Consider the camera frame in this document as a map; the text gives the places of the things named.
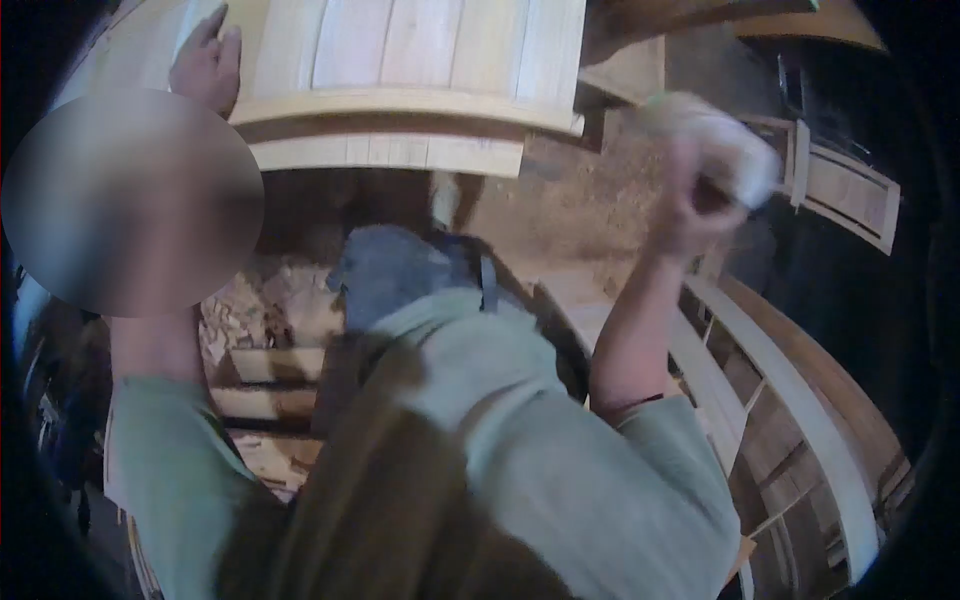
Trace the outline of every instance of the sleeve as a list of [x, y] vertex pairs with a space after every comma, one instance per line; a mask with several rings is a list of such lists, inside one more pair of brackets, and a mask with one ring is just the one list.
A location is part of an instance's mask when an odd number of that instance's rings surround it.
[[284, 518], [282, 503], [235, 453], [206, 394], [159, 377], [125, 378], [113, 393], [110, 460], [167, 600], [224, 597], [245, 585], [237, 578], [264, 568]]
[[693, 405], [686, 396], [647, 402], [627, 413], [616, 429], [664, 483], [696, 507], [678, 533], [697, 537], [703, 549], [698, 570], [722, 586], [736, 560], [740, 518]]

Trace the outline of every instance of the white object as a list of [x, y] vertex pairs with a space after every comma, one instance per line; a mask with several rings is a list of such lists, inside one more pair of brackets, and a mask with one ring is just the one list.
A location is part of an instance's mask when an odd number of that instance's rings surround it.
[[751, 210], [760, 208], [777, 186], [777, 153], [726, 112], [685, 92], [653, 98], [643, 109], [652, 133], [683, 133], [700, 144], [704, 177]]

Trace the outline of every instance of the sawdust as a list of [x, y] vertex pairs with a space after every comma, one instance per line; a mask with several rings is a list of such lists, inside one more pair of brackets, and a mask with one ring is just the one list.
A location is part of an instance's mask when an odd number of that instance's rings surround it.
[[588, 261], [604, 287], [616, 288], [646, 237], [660, 168], [658, 145], [633, 113], [611, 110], [600, 155], [528, 140], [520, 177], [487, 180], [466, 232], [518, 261]]

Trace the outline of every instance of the fist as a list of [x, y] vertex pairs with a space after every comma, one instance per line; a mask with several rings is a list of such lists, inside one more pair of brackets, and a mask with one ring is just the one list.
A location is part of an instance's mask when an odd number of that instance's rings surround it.
[[227, 16], [221, 5], [197, 25], [170, 69], [170, 91], [199, 102], [223, 118], [230, 117], [240, 93], [240, 29], [218, 38]]
[[652, 250], [681, 261], [705, 252], [747, 217], [745, 206], [701, 177], [701, 152], [689, 138], [667, 142], [665, 193], [651, 228]]

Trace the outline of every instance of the wooden beam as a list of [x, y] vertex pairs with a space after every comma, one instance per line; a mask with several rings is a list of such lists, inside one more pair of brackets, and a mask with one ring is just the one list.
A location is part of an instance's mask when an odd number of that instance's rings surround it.
[[233, 349], [230, 360], [244, 383], [316, 381], [324, 368], [323, 348]]
[[570, 110], [452, 89], [406, 87], [315, 89], [277, 98], [249, 100], [236, 106], [230, 124], [241, 127], [277, 119], [359, 113], [440, 114], [516, 123], [576, 136], [584, 132], [583, 116]]
[[696, 276], [689, 276], [685, 283], [746, 352], [800, 427], [840, 514], [851, 579], [859, 581], [876, 557], [879, 544], [870, 494], [840, 432], [793, 364], [739, 306]]

